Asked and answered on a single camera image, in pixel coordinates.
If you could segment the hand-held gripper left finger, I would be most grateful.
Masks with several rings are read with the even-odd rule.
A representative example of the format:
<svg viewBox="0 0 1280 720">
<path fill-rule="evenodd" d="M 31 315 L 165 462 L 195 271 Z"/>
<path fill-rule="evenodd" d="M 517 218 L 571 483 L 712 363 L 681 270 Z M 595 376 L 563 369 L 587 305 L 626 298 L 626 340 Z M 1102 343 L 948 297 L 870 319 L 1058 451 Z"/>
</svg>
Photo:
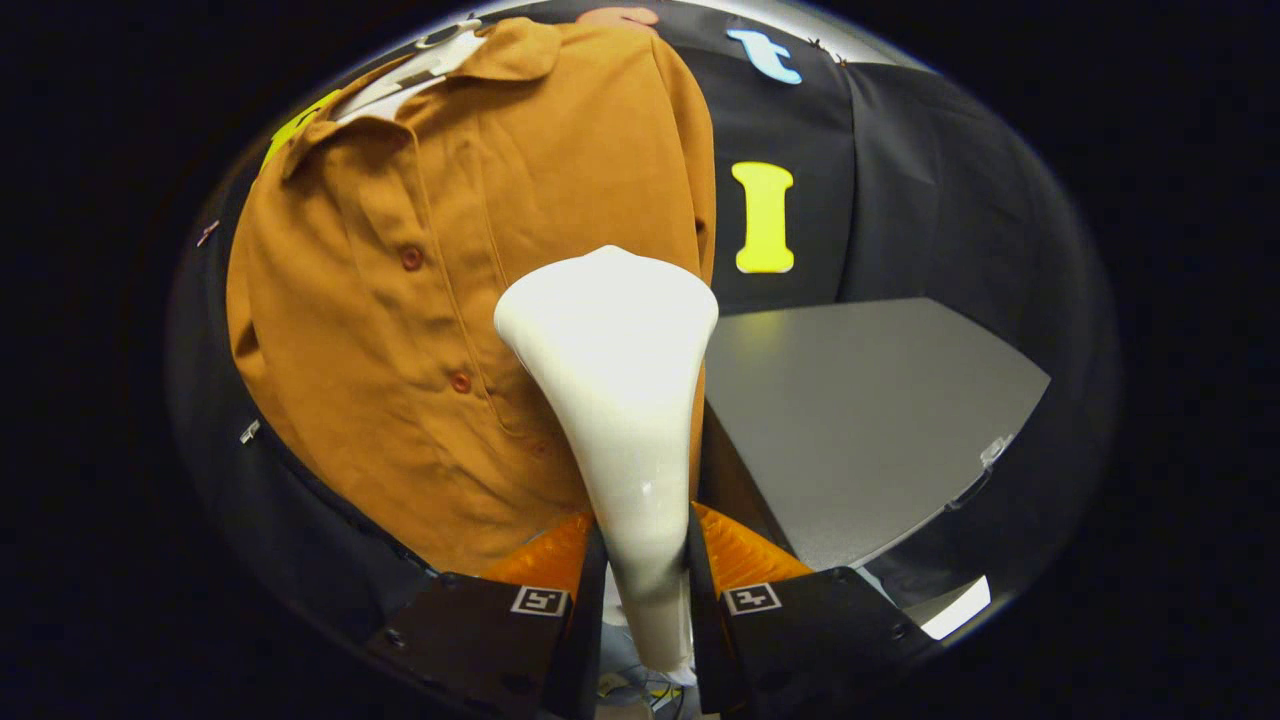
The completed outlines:
<svg viewBox="0 0 1280 720">
<path fill-rule="evenodd" d="M 430 719 L 591 719 L 605 548 L 579 512 L 488 577 L 442 573 L 367 641 Z"/>
</svg>

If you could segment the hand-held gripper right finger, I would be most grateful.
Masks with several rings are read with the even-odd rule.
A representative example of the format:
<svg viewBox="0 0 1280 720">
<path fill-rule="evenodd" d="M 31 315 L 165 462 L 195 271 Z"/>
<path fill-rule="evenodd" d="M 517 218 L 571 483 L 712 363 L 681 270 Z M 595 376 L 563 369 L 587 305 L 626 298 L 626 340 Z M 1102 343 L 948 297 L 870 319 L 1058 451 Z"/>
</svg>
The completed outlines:
<svg viewBox="0 0 1280 720">
<path fill-rule="evenodd" d="M 852 569 L 814 571 L 701 503 L 690 509 L 687 568 L 704 714 L 855 719 L 941 651 Z"/>
</svg>

